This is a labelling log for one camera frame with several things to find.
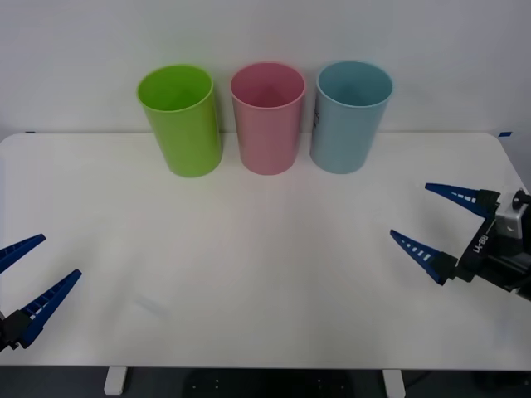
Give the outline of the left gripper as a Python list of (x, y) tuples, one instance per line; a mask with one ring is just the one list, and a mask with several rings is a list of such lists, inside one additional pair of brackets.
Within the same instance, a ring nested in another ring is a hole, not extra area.
[[(2, 274), (45, 240), (43, 234), (34, 235), (1, 249), (0, 273)], [(73, 270), (23, 308), (14, 311), (6, 318), (1, 317), (1, 351), (7, 347), (15, 350), (18, 347), (26, 349), (31, 346), (81, 276), (79, 269)]]

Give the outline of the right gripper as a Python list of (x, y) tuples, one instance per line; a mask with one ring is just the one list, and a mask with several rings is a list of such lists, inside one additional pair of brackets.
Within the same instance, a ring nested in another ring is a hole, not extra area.
[(498, 192), (440, 183), (426, 183), (425, 189), (485, 219), (459, 261), (452, 255), (390, 230), (390, 236), (437, 284), (443, 286), (448, 279), (455, 277), (465, 282), (479, 277), (507, 292), (530, 292), (529, 212), (522, 221), (523, 238), (510, 238), (496, 229)]

